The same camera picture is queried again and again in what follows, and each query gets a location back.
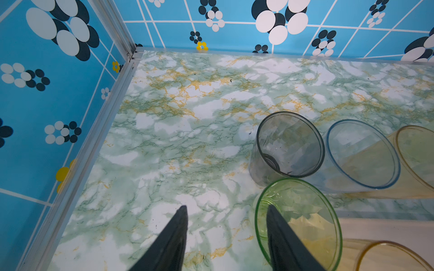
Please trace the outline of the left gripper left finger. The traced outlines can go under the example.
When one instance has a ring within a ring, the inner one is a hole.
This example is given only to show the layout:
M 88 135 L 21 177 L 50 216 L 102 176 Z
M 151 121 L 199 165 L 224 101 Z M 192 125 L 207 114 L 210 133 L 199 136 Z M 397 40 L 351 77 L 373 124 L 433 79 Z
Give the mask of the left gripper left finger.
M 132 271 L 182 270 L 187 241 L 188 211 L 181 206 Z

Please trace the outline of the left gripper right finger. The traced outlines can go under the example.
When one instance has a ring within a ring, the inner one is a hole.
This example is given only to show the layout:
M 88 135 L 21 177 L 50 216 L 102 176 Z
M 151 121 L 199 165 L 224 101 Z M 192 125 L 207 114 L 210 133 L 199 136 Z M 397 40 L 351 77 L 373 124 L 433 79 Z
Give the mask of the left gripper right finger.
M 268 207 L 266 223 L 270 261 L 274 271 L 324 270 L 273 205 Z

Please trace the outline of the tall green glass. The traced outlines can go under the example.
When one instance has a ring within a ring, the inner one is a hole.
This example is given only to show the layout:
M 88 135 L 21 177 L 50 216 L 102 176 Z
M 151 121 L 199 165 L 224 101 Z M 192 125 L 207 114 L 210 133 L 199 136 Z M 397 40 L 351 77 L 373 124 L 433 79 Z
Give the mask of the tall green glass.
M 325 270 L 337 270 L 342 255 L 341 226 L 323 193 L 306 181 L 287 178 L 273 182 L 255 198 L 249 220 L 262 254 L 271 264 L 266 226 L 269 206 L 276 207 Z

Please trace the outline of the tall amber glass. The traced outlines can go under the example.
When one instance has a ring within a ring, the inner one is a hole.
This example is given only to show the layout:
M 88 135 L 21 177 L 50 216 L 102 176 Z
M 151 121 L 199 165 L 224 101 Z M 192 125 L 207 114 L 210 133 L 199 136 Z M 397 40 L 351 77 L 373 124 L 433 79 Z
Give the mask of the tall amber glass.
M 344 239 L 339 271 L 432 271 L 413 250 L 391 241 Z

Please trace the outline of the cream plastic tray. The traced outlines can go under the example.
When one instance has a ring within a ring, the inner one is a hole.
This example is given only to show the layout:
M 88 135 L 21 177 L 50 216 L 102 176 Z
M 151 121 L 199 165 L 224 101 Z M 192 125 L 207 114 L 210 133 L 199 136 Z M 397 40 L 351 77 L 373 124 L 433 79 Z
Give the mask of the cream plastic tray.
M 430 265 L 434 264 L 434 222 L 395 219 L 339 218 L 348 239 L 392 241 L 406 246 Z

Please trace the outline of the tall grey glass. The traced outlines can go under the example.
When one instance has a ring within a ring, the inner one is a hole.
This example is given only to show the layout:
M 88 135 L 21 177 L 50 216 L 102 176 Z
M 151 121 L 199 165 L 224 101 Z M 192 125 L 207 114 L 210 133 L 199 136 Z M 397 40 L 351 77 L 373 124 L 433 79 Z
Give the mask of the tall grey glass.
M 304 178 L 320 169 L 325 145 L 307 118 L 288 111 L 262 120 L 254 141 L 249 173 L 259 186 L 284 178 Z

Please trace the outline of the tall pale blue glass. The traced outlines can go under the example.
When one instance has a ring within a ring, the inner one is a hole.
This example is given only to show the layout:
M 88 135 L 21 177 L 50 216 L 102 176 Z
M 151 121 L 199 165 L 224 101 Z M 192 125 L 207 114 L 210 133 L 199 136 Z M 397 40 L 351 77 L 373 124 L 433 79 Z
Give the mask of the tall pale blue glass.
M 323 164 L 304 179 L 323 193 L 383 190 L 399 179 L 397 151 L 373 126 L 359 120 L 340 120 L 331 125 L 323 139 Z

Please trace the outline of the tall yellow glass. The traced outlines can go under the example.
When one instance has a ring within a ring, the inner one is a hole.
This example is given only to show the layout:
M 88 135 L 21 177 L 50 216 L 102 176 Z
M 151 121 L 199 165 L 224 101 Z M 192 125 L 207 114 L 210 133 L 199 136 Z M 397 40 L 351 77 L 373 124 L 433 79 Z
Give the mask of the tall yellow glass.
M 390 134 L 401 162 L 401 173 L 390 188 L 347 193 L 351 198 L 432 199 L 434 197 L 434 132 L 407 125 Z

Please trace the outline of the left aluminium corner post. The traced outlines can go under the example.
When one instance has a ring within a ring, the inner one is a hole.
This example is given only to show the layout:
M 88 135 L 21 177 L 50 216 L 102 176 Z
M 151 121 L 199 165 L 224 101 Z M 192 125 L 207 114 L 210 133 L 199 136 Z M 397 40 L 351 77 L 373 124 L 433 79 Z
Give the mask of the left aluminium corner post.
M 125 61 L 139 61 L 143 49 L 137 48 L 133 38 L 124 23 L 122 16 L 113 0 L 89 0 L 89 4 L 96 13 L 109 36 L 113 40 Z

